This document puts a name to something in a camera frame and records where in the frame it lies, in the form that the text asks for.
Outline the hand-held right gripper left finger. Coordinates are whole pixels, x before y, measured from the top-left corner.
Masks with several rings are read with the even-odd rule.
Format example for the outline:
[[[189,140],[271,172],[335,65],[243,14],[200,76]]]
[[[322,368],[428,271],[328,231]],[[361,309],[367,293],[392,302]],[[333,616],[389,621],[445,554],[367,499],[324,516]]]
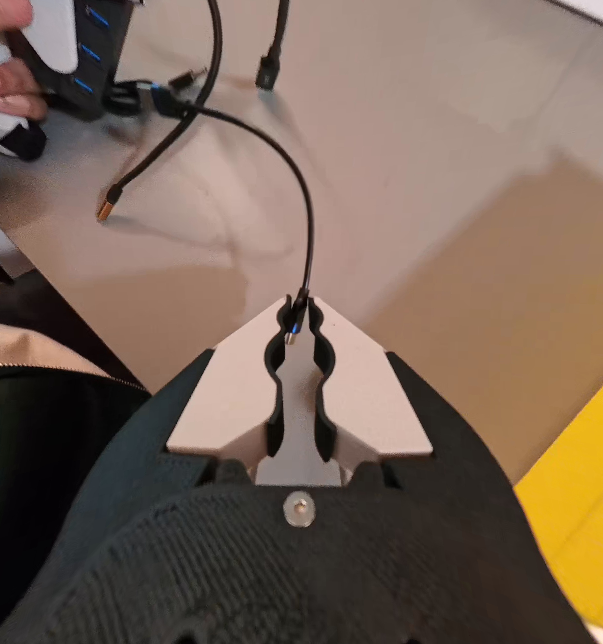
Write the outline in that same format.
[[[167,440],[169,453],[239,461],[256,479],[262,460],[283,442],[278,370],[286,358],[291,309],[291,297],[281,298],[212,349]]]

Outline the beige garment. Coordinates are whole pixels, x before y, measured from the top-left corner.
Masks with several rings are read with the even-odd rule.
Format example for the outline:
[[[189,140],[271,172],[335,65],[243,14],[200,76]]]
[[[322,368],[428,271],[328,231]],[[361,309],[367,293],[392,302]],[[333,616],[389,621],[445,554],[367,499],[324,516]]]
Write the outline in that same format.
[[[0,324],[0,367],[27,366],[109,377],[87,358],[38,332]]]

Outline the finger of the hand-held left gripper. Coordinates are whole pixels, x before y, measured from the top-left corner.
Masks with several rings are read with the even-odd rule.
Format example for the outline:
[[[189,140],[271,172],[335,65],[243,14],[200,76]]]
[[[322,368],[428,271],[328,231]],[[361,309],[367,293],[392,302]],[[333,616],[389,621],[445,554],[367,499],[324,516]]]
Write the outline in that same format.
[[[30,1],[32,19],[23,36],[53,71],[72,74],[79,65],[74,1]]]

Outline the thin black cable blue plug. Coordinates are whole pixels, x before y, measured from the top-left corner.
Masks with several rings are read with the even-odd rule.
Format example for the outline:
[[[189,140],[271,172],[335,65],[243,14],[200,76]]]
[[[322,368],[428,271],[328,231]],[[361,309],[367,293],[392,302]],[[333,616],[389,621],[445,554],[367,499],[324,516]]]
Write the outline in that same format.
[[[177,95],[166,86],[152,83],[150,84],[150,92],[154,107],[156,108],[157,112],[159,112],[159,114],[164,117],[177,118],[183,121],[186,117],[204,115],[220,122],[234,125],[254,135],[260,141],[263,141],[267,146],[273,149],[282,158],[282,160],[290,168],[290,171],[295,176],[297,183],[299,184],[299,187],[301,189],[305,203],[307,241],[302,284],[297,292],[296,299],[292,303],[290,312],[285,316],[284,322],[286,333],[285,342],[287,344],[292,343],[294,337],[297,336],[302,330],[308,303],[310,300],[310,282],[313,268],[313,254],[315,249],[315,216],[313,202],[310,189],[301,169],[287,152],[287,150],[284,149],[278,141],[264,132],[261,128],[250,125],[240,118],[218,109],[197,106],[193,102],[185,101],[177,97]]]

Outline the black cable orange plugs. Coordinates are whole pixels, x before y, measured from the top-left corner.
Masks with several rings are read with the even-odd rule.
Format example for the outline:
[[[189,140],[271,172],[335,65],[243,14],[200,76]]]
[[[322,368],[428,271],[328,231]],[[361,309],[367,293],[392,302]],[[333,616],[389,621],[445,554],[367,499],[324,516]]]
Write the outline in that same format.
[[[175,128],[168,133],[168,135],[156,145],[154,149],[134,168],[132,168],[127,174],[120,178],[119,181],[114,183],[109,190],[104,199],[97,219],[98,221],[106,221],[109,215],[112,212],[112,209],[119,201],[124,188],[132,181],[134,181],[139,175],[146,171],[164,152],[166,152],[192,125],[194,119],[196,118],[198,112],[196,108],[202,108],[205,106],[219,74],[221,59],[223,53],[223,28],[221,22],[221,13],[217,1],[208,1],[211,23],[212,23],[212,57],[210,60],[210,66],[208,73],[205,79],[205,83],[201,88],[193,106],[187,106],[186,108],[180,109],[179,117],[180,120]]]

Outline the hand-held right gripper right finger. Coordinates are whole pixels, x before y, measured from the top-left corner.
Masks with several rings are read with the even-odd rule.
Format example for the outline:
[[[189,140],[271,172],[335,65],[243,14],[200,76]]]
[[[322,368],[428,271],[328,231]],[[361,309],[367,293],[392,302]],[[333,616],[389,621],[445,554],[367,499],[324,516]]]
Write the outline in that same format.
[[[314,421],[322,461],[354,473],[361,463],[432,455],[387,351],[320,298],[309,299],[308,321],[322,373]]]

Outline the person's left hand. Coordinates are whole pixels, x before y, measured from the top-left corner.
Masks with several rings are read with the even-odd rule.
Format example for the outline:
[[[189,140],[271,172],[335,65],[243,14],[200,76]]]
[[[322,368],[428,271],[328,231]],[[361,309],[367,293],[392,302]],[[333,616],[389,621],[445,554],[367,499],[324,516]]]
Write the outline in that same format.
[[[29,1],[0,1],[0,32],[29,26],[33,8]],[[47,104],[28,67],[20,59],[0,64],[0,112],[39,122]]]

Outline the yellow plastic bin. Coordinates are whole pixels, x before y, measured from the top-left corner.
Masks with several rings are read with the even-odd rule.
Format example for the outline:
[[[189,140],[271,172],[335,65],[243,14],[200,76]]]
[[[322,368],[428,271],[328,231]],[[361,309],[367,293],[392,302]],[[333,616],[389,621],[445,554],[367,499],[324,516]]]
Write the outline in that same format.
[[[515,492],[556,582],[603,643],[603,385]]]

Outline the black USB hub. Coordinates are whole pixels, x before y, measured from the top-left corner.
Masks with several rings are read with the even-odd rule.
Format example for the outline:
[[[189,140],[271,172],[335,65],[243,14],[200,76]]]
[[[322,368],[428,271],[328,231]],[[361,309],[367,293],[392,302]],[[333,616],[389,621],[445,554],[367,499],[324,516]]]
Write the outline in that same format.
[[[48,68],[22,30],[7,32],[6,42],[31,71],[50,108],[94,121],[104,114],[134,7],[133,1],[74,1],[79,65],[72,74]]]

